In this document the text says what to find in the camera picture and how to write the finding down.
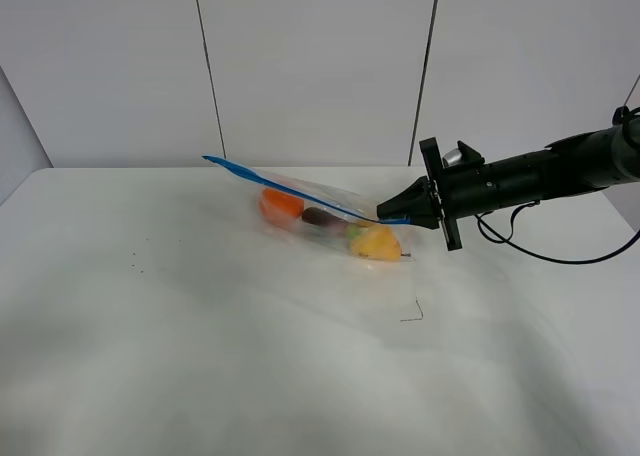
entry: black cable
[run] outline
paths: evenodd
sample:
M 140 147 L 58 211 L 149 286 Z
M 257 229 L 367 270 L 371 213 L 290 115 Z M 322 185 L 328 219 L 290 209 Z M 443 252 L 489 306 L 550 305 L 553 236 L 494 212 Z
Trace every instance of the black cable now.
M 627 144 L 629 144 L 629 146 L 639 149 L 638 144 L 635 143 L 635 141 L 632 141 L 630 136 L 629 136 L 629 121 L 631 121 L 632 119 L 637 118 L 638 116 L 636 116 L 637 114 L 640 113 L 640 108 L 636 108 L 633 111 L 629 112 L 628 114 L 626 114 L 623 118 L 622 121 L 622 135 L 625 139 L 625 141 L 627 142 Z M 537 254 L 534 253 L 533 251 L 529 251 L 528 249 L 524 249 L 521 246 L 518 246 L 517 244 L 514 244 L 511 242 L 511 238 L 513 238 L 513 225 L 515 223 L 516 217 L 518 216 L 518 214 L 520 214 L 520 212 L 525 209 L 525 208 L 531 208 L 533 206 L 535 206 L 536 204 L 538 204 L 539 201 L 533 202 L 533 203 L 529 203 L 529 204 L 524 204 L 522 206 L 518 206 L 512 213 L 511 213 L 511 234 L 509 235 L 508 238 L 505 238 L 504 236 L 502 236 L 500 233 L 498 233 L 495 229 L 493 229 L 491 226 L 489 226 L 487 224 L 486 221 L 484 221 L 482 218 L 484 218 L 486 215 L 492 213 L 492 211 L 489 211 L 487 213 L 483 213 L 480 216 L 476 215 L 475 218 L 477 220 L 478 223 L 478 230 L 480 231 L 480 234 L 482 234 L 482 236 L 487 239 L 488 241 L 491 241 L 492 243 L 495 244 L 507 244 L 509 246 L 511 246 L 512 248 L 520 251 L 521 253 L 524 253 L 528 256 L 531 256 L 533 258 L 537 258 L 537 259 L 541 259 L 543 261 L 548 261 L 550 263 L 556 263 L 556 264 L 570 264 L 570 265 L 584 265 L 584 264 L 596 264 L 596 263 L 601 263 L 603 261 L 606 261 L 608 259 L 611 258 L 615 258 L 616 256 L 618 256 L 621 253 L 624 253 L 627 249 L 629 249 L 631 246 L 633 246 L 638 239 L 640 239 L 640 230 L 638 230 L 638 232 L 627 242 L 627 244 L 625 244 L 624 246 L 616 249 L 615 251 L 609 253 L 609 254 L 605 254 L 604 256 L 600 256 L 599 258 L 594 258 L 594 259 L 582 259 L 582 260 L 566 260 L 566 259 L 556 259 L 556 258 L 550 258 L 548 256 L 543 256 L 541 254 Z M 494 239 L 492 237 L 490 237 L 487 233 L 484 232 L 484 230 L 482 229 L 484 226 L 484 228 L 488 229 L 497 239 Z

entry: small black mark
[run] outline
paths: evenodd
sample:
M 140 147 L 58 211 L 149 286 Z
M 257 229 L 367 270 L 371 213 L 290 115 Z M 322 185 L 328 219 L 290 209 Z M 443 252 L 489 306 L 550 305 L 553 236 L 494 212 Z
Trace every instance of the small black mark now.
M 424 319 L 424 313 L 422 312 L 422 308 L 420 307 L 420 301 L 418 301 L 418 298 L 416 298 L 416 306 L 418 306 L 418 309 L 420 310 L 420 317 L 411 318 L 411 319 L 401 319 L 400 320 L 401 323 L 406 323 L 407 321 L 422 321 Z

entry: white table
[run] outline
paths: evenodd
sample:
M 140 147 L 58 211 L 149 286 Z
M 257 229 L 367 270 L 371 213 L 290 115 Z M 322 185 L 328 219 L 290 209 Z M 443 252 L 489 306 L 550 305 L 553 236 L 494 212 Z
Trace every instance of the white table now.
M 380 200 L 421 171 L 281 170 Z M 640 246 L 557 266 L 465 220 L 461 251 L 417 230 L 414 262 L 371 263 L 266 229 L 238 187 L 53 169 L 0 207 L 0 454 L 640 454 Z M 567 258 L 632 235 L 599 194 L 516 229 Z

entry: clear plastic bag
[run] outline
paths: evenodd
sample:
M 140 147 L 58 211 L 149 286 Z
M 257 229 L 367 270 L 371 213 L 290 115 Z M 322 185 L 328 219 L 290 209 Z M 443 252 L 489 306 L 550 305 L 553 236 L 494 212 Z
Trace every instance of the clear plastic bag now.
M 273 226 L 361 258 L 411 257 L 408 221 L 378 220 L 377 205 L 355 193 L 203 157 L 255 183 L 256 211 Z

